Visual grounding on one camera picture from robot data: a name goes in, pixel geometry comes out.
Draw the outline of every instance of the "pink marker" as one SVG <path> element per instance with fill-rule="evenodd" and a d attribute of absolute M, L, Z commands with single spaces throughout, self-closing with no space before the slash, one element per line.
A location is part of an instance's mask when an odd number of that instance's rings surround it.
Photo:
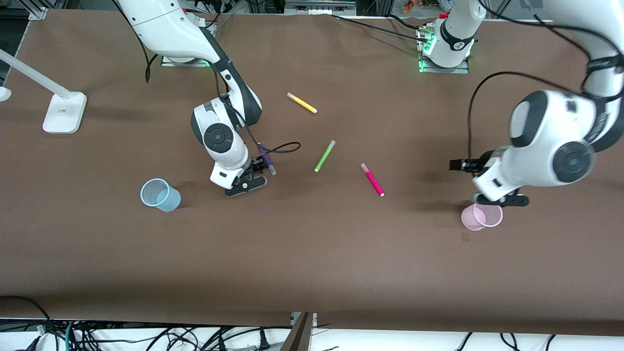
<path fill-rule="evenodd" d="M 368 180 L 373 185 L 373 188 L 375 188 L 375 191 L 377 192 L 377 194 L 379 194 L 379 196 L 383 196 L 384 195 L 384 189 L 382 189 L 379 186 L 379 183 L 377 183 L 377 179 L 375 179 L 375 177 L 373 177 L 373 174 L 371 173 L 371 171 L 368 170 L 368 168 L 366 167 L 365 164 L 361 164 L 359 166 L 362 167 L 362 171 L 364 171 L 364 174 L 366 174 L 366 177 L 368 178 Z"/>

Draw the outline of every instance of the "cable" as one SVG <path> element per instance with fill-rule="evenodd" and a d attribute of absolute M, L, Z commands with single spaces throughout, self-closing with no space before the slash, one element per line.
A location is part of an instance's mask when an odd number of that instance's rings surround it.
<path fill-rule="evenodd" d="M 557 336 L 557 334 L 553 334 L 548 338 L 548 341 L 546 341 L 546 349 L 544 349 L 544 351 L 550 351 L 550 343 L 552 342 L 552 339 L 554 339 Z"/>
<path fill-rule="evenodd" d="M 221 327 L 214 334 L 212 334 L 212 336 L 203 344 L 203 346 L 199 349 L 199 351 L 204 351 L 206 348 L 208 348 L 208 346 L 210 346 L 210 344 L 212 344 L 215 340 L 217 340 L 224 333 L 228 332 L 231 329 L 234 329 L 234 327 L 226 327 L 226 326 Z"/>
<path fill-rule="evenodd" d="M 29 297 L 24 297 L 24 296 L 18 296 L 18 295 L 2 295 L 0 296 L 0 300 L 10 300 L 10 299 L 14 299 L 14 300 L 22 300 L 22 301 L 26 301 L 29 302 L 30 304 L 34 305 L 35 307 L 37 307 L 37 310 L 39 310 L 41 312 L 41 314 L 47 319 L 50 320 L 50 315 L 47 314 L 46 310 L 43 309 L 43 307 L 41 307 L 41 305 L 39 305 L 35 300 L 30 299 Z"/>
<path fill-rule="evenodd" d="M 591 34 L 595 37 L 599 37 L 600 39 L 604 40 L 607 44 L 609 44 L 609 46 L 611 46 L 612 49 L 614 49 L 616 52 L 618 52 L 620 55 L 622 55 L 622 51 L 620 50 L 620 48 L 608 37 L 604 36 L 603 34 L 600 34 L 599 32 L 593 31 L 591 29 L 586 29 L 586 28 L 580 28 L 580 27 L 575 27 L 575 26 L 564 26 L 561 24 L 546 24 L 546 23 L 540 23 L 540 24 L 536 24 L 536 23 L 531 23 L 531 22 L 523 22 L 523 21 L 518 21 L 516 19 L 512 19 L 506 16 L 503 16 L 499 13 L 496 13 L 495 11 L 493 11 L 491 8 L 487 7 L 484 3 L 483 0 L 478 0 L 479 4 L 481 6 L 483 6 L 484 9 L 486 9 L 488 12 L 490 12 L 491 14 L 498 16 L 499 18 L 505 19 L 506 21 L 512 22 L 512 23 L 516 23 L 516 24 L 521 24 L 523 26 L 531 26 L 531 27 L 551 27 L 551 28 L 557 28 L 557 29 L 568 29 L 571 31 L 577 31 L 577 32 L 584 32 L 587 34 Z"/>
<path fill-rule="evenodd" d="M 509 335 L 511 335 L 511 339 L 514 341 L 514 344 L 510 344 L 505 340 L 505 335 L 503 335 L 503 333 L 500 333 L 500 339 L 503 340 L 503 342 L 505 343 L 505 345 L 509 346 L 510 348 L 512 348 L 514 351 L 520 351 L 520 349 L 518 349 L 518 341 L 516 341 L 515 339 L 515 335 L 514 333 L 509 333 Z"/>
<path fill-rule="evenodd" d="M 534 18 L 536 20 L 538 20 L 539 24 L 535 24 L 535 23 L 531 23 L 531 22 L 523 22 L 523 21 L 518 21 L 509 17 L 505 17 L 503 15 L 501 15 L 500 13 L 496 13 L 494 12 L 492 9 L 490 9 L 489 7 L 487 7 L 484 3 L 483 0 L 478 0 L 479 4 L 481 6 L 483 6 L 488 12 L 497 15 L 499 18 L 505 19 L 506 21 L 510 21 L 512 23 L 516 23 L 516 24 L 521 24 L 523 26 L 532 26 L 532 27 L 546 27 L 548 30 L 550 30 L 551 32 L 553 32 L 554 34 L 556 34 L 557 36 L 561 37 L 563 40 L 567 41 L 568 43 L 570 43 L 571 45 L 575 46 L 577 49 L 581 50 L 584 55 L 587 57 L 588 60 L 591 59 L 591 56 L 589 54 L 589 52 L 582 47 L 579 43 L 577 43 L 576 41 L 570 39 L 569 37 L 561 34 L 560 32 L 556 31 L 555 28 L 559 28 L 559 29 L 568 29 L 571 31 L 577 31 L 577 32 L 584 32 L 587 34 L 591 34 L 595 37 L 598 37 L 600 39 L 602 39 L 603 41 L 605 41 L 607 44 L 609 44 L 609 46 L 611 46 L 611 48 L 616 51 L 618 53 L 618 55 L 620 56 L 620 59 L 624 60 L 622 57 L 624 57 L 624 54 L 622 53 L 622 50 L 620 50 L 620 48 L 609 38 L 606 37 L 605 35 L 593 31 L 591 29 L 586 29 L 586 28 L 580 28 L 580 27 L 575 27 L 575 26 L 563 26 L 563 25 L 559 25 L 559 24 L 546 24 L 545 22 L 543 22 L 535 13 L 534 13 Z M 529 2 L 525 2 L 526 4 L 529 5 L 529 9 L 533 9 L 533 7 L 530 5 Z M 587 81 L 589 80 L 589 76 L 591 74 L 586 74 L 585 78 L 583 79 L 583 82 L 581 83 L 581 90 L 583 92 L 585 92 L 585 84 L 587 83 Z M 615 101 L 619 98 L 621 98 L 622 96 L 624 96 L 624 86 L 622 87 L 622 89 L 620 90 L 620 92 L 618 94 L 615 94 L 613 96 L 607 97 L 607 102 L 612 102 Z"/>
<path fill-rule="evenodd" d="M 30 324 L 27 323 L 26 325 L 20 325 L 19 327 L 13 327 L 13 328 L 7 328 L 7 329 L 0 329 L 0 332 L 4 333 L 4 332 L 10 332 L 12 330 L 16 330 L 16 329 L 23 329 L 22 331 L 25 332 L 26 330 L 28 330 L 28 328 L 32 327 L 34 324 Z"/>
<path fill-rule="evenodd" d="M 43 309 L 43 307 L 41 307 L 41 305 L 39 305 L 35 300 L 29 298 L 29 297 L 24 297 L 24 296 L 19 296 L 19 295 L 2 295 L 0 296 L 0 300 L 21 300 L 21 301 L 26 301 L 28 303 L 30 303 L 31 305 L 37 307 L 37 310 L 39 310 L 41 312 L 41 314 L 46 318 L 46 322 L 47 325 L 50 326 L 50 331 L 48 331 L 50 334 L 54 335 L 54 342 L 56 344 L 56 351 L 59 351 L 59 343 L 56 340 L 56 338 L 59 336 L 57 333 L 57 329 L 54 327 L 54 325 L 52 324 L 52 319 L 50 318 L 50 315 L 47 314 L 46 310 Z"/>
<path fill-rule="evenodd" d="M 362 12 L 360 16 L 365 16 L 368 13 L 368 11 L 370 11 L 376 3 L 377 3 L 377 0 L 371 2 L 368 8 L 364 12 Z"/>
<path fill-rule="evenodd" d="M 237 336 L 241 336 L 243 334 L 247 334 L 247 333 L 251 333 L 251 332 L 257 332 L 259 330 L 267 330 L 267 329 L 292 329 L 292 328 L 291 327 L 266 327 L 266 328 L 265 327 L 260 327 L 260 328 L 248 329 L 248 330 L 244 330 L 242 332 L 230 335 L 227 338 L 224 338 L 223 342 L 226 342 L 227 340 L 230 340 L 230 339 L 235 338 Z M 214 351 L 215 347 L 218 347 L 218 346 L 219 346 L 219 344 L 216 344 L 215 346 L 211 347 L 208 351 Z"/>
<path fill-rule="evenodd" d="M 217 12 L 217 15 L 215 16 L 215 18 L 212 21 L 210 21 L 210 23 L 208 23 L 206 25 L 206 28 L 208 28 L 208 27 L 212 26 L 213 24 L 215 24 L 217 22 L 217 19 L 219 19 L 219 15 L 220 14 L 221 14 L 220 12 Z"/>
<path fill-rule="evenodd" d="M 160 338 L 162 338 L 163 336 L 167 335 L 169 332 L 171 331 L 171 328 L 166 328 L 165 330 L 163 330 L 160 334 L 158 334 L 153 340 L 152 342 L 150 342 L 150 344 L 147 346 L 147 349 L 145 349 L 145 351 L 150 351 L 150 349 L 154 346 L 154 344 L 156 344 L 156 341 L 158 341 Z"/>
<path fill-rule="evenodd" d="M 156 337 L 151 337 L 151 338 L 147 338 L 147 339 L 142 339 L 142 340 L 102 340 L 102 339 L 92 339 L 93 342 L 96 342 L 98 344 L 107 344 L 107 343 L 114 343 L 114 342 L 123 342 L 126 344 L 137 344 L 139 342 L 145 342 L 145 341 L 149 341 L 152 339 L 155 339 Z"/>
<path fill-rule="evenodd" d="M 167 345 L 167 351 L 170 351 L 170 350 L 172 349 L 172 347 L 173 347 L 173 346 L 174 346 L 174 345 L 175 345 L 178 341 L 182 341 L 182 343 L 183 343 L 183 344 L 184 344 L 185 342 L 187 342 L 187 343 L 189 343 L 189 344 L 191 344 L 191 345 L 194 345 L 194 346 L 195 346 L 195 348 L 193 349 L 193 351 L 197 351 L 197 349 L 199 349 L 199 344 L 198 344 L 198 343 L 199 343 L 199 340 L 197 339 L 197 336 L 193 333 L 193 329 L 196 329 L 196 327 L 195 327 L 195 328 L 190 328 L 190 329 L 185 329 L 186 331 L 185 331 L 182 335 L 177 335 L 176 333 L 173 333 L 173 335 L 174 335 L 174 336 L 176 336 L 176 338 L 175 338 L 175 339 L 173 339 L 173 340 L 172 340 L 172 339 L 169 339 L 169 344 Z M 189 333 L 195 337 L 195 342 L 192 342 L 191 340 L 186 339 L 186 338 L 184 337 L 184 335 L 189 334 Z"/>
<path fill-rule="evenodd" d="M 496 10 L 497 13 L 502 14 L 503 12 L 505 12 L 505 10 L 507 9 L 507 6 L 509 6 L 510 2 L 511 2 L 511 0 L 503 0 L 503 2 L 500 4 L 499 8 Z"/>
<path fill-rule="evenodd" d="M 121 7 L 119 7 L 119 5 L 117 4 L 117 1 L 115 0 L 111 0 L 113 2 L 113 4 L 115 4 L 115 7 L 117 8 L 117 10 L 119 11 L 119 13 L 121 13 L 121 15 L 124 17 L 125 21 L 130 25 L 130 28 L 132 29 L 132 32 L 134 33 L 134 36 L 137 37 L 137 40 L 139 41 L 139 44 L 141 44 L 141 50 L 143 50 L 143 55 L 145 56 L 145 63 L 147 65 L 147 67 L 145 68 L 145 82 L 149 83 L 150 82 L 150 66 L 152 65 L 152 61 L 154 61 L 155 57 L 152 57 L 152 60 L 150 60 L 147 57 L 147 51 L 145 50 L 145 46 L 143 45 L 143 42 L 141 41 L 141 38 L 139 38 L 139 35 L 137 35 L 137 33 L 134 31 L 134 28 L 132 28 L 132 24 L 130 23 L 130 21 L 128 20 L 128 18 L 125 16 L 124 12 L 121 10 Z"/>
<path fill-rule="evenodd" d="M 408 38 L 408 39 L 413 39 L 413 40 L 415 40 L 415 41 L 421 41 L 421 42 L 426 42 L 426 41 L 427 41 L 427 39 L 424 39 L 424 38 L 420 38 L 420 37 L 412 37 L 412 36 L 408 36 L 408 35 L 405 35 L 405 34 L 402 34 L 402 33 L 399 33 L 399 32 L 393 32 L 393 31 L 390 31 L 390 30 L 385 29 L 385 28 L 375 27 L 375 26 L 371 26 L 370 24 L 366 24 L 366 23 L 362 23 L 362 22 L 357 22 L 357 21 L 354 21 L 354 20 L 352 20 L 352 19 L 348 19 L 348 18 L 344 18 L 344 17 L 336 16 L 335 14 L 330 14 L 330 16 L 331 16 L 331 17 L 334 17 L 334 18 L 341 19 L 341 20 L 343 20 L 343 21 L 347 21 L 347 22 L 351 22 L 351 23 L 359 24 L 360 26 L 364 26 L 364 27 L 368 27 L 368 28 L 373 28 L 373 29 L 377 29 L 378 31 L 382 31 L 382 32 L 386 32 L 386 33 L 394 34 L 395 36 L 406 37 L 406 38 Z"/>
<path fill-rule="evenodd" d="M 462 351 L 464 349 L 466 343 L 468 342 L 468 339 L 470 339 L 471 336 L 472 332 L 466 334 L 466 336 L 464 337 L 464 341 L 462 341 L 462 344 L 459 346 L 459 348 L 457 348 L 457 351 Z"/>
<path fill-rule="evenodd" d="M 546 85 L 549 85 L 549 86 L 552 86 L 552 87 L 556 87 L 557 89 L 563 90 L 565 92 L 569 92 L 569 93 L 574 94 L 574 95 L 579 95 L 579 93 L 577 93 L 576 91 L 574 91 L 574 90 L 572 90 L 572 89 L 570 89 L 568 87 L 562 86 L 562 85 L 557 84 L 555 82 L 548 81 L 548 80 L 543 79 L 543 78 L 539 78 L 539 77 L 533 76 L 531 74 L 522 73 L 522 72 L 502 71 L 502 72 L 492 73 L 489 76 L 483 78 L 483 80 L 479 83 L 479 85 L 477 85 L 477 87 L 474 89 L 474 92 L 472 93 L 472 97 L 470 98 L 470 104 L 468 106 L 468 119 L 467 119 L 467 128 L 468 128 L 468 159 L 472 158 L 472 107 L 474 105 L 475 97 L 477 96 L 477 93 L 479 92 L 479 90 L 481 89 L 483 84 L 485 84 L 485 82 L 489 81 L 490 79 L 492 79 L 494 77 L 503 76 L 503 75 L 520 76 L 520 77 L 532 79 L 534 81 L 538 81 L 538 82 L 544 83 Z"/>
<path fill-rule="evenodd" d="M 571 45 L 573 45 L 574 47 L 576 47 L 577 49 L 581 50 L 583 52 L 583 54 L 585 55 L 585 57 L 587 58 L 587 60 L 591 60 L 591 55 L 589 55 L 589 51 L 587 51 L 587 49 L 585 49 L 584 47 L 581 46 L 581 44 L 575 42 L 574 40 L 572 40 L 570 37 L 563 35 L 561 32 L 559 32 L 558 30 L 550 27 L 549 25 L 546 24 L 546 22 L 544 22 L 541 18 L 538 17 L 538 15 L 534 14 L 533 18 L 535 18 L 539 23 L 541 23 L 544 27 L 546 27 L 549 31 L 553 32 L 556 36 L 560 37 L 561 39 L 567 41 L 568 43 L 570 43 Z"/>
<path fill-rule="evenodd" d="M 406 27 L 408 27 L 409 29 L 415 29 L 415 30 L 418 30 L 418 26 L 412 26 L 411 24 L 409 24 L 409 23 L 407 23 L 407 22 L 403 21 L 401 18 L 399 18 L 399 17 L 397 17 L 397 16 L 395 16 L 395 15 L 393 15 L 393 14 L 387 14 L 387 15 L 384 15 L 384 17 L 394 18 L 395 20 L 399 21 L 399 23 L 401 23 L 403 26 L 406 26 Z"/>
<path fill-rule="evenodd" d="M 67 326 L 67 330 L 65 331 L 65 351 L 70 351 L 69 350 L 69 334 L 72 331 L 73 325 L 74 325 L 73 321 L 69 322 L 69 325 Z"/>
<path fill-rule="evenodd" d="M 226 100 L 224 100 L 221 96 L 221 90 L 219 89 L 219 80 L 217 78 L 217 74 L 215 73 L 215 86 L 217 87 L 217 96 L 219 97 L 219 100 L 221 100 L 221 102 L 224 105 L 229 106 L 231 109 L 234 110 L 234 112 L 236 112 L 236 114 L 238 115 L 238 117 L 240 117 L 243 125 L 245 126 L 245 129 L 247 129 L 247 133 L 249 133 L 249 136 L 251 137 L 253 143 L 255 145 L 258 145 L 258 141 L 256 140 L 256 138 L 253 136 L 253 133 L 251 132 L 251 129 L 249 129 L 249 126 L 247 125 L 247 123 L 245 122 L 245 119 L 243 118 L 243 116 L 240 114 L 240 112 L 238 112 L 238 110 L 236 110 L 229 102 L 227 102 Z M 286 146 L 290 146 L 290 145 L 297 145 L 296 147 L 292 148 L 292 149 L 288 149 L 288 150 L 283 150 L 280 151 L 280 149 L 286 147 Z M 297 150 L 299 150 L 301 148 L 301 143 L 298 141 L 291 141 L 291 142 L 287 142 L 286 144 L 282 144 L 274 149 L 269 149 L 268 147 L 264 147 L 261 146 L 261 148 L 266 151 L 267 154 L 270 154 L 271 152 L 274 152 L 275 154 L 287 154 L 290 152 L 295 152 Z"/>

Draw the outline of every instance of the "purple marker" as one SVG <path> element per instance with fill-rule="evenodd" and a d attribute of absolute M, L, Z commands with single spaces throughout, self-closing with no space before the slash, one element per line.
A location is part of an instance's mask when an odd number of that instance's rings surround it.
<path fill-rule="evenodd" d="M 264 150 L 262 148 L 262 143 L 258 143 L 258 151 L 260 151 L 260 154 L 266 152 L 266 150 Z M 273 163 L 271 162 L 271 158 L 269 157 L 269 154 L 266 155 L 262 155 L 262 158 L 264 158 L 266 164 L 269 166 L 269 171 L 271 171 L 271 174 L 274 176 L 277 174 L 277 172 L 275 171 L 275 167 L 273 167 Z"/>

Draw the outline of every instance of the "plastic cup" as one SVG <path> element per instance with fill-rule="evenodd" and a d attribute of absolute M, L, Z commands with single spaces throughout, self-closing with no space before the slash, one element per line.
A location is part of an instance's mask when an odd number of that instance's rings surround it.
<path fill-rule="evenodd" d="M 462 211 L 462 223 L 473 231 L 495 227 L 502 220 L 503 209 L 500 206 L 472 204 Z"/>
<path fill-rule="evenodd" d="M 160 178 L 148 180 L 141 188 L 141 201 L 149 207 L 170 212 L 180 205 L 180 192 Z"/>

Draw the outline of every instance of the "yellow marker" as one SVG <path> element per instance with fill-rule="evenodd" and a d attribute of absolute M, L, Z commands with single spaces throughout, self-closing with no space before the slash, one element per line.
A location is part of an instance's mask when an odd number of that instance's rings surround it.
<path fill-rule="evenodd" d="M 288 97 L 290 97 L 292 100 L 294 100 L 297 104 L 305 107 L 308 109 L 308 111 L 312 112 L 312 113 L 316 113 L 316 109 L 312 106 L 310 106 L 307 102 L 305 102 L 304 100 L 301 100 L 300 98 L 288 93 Z"/>

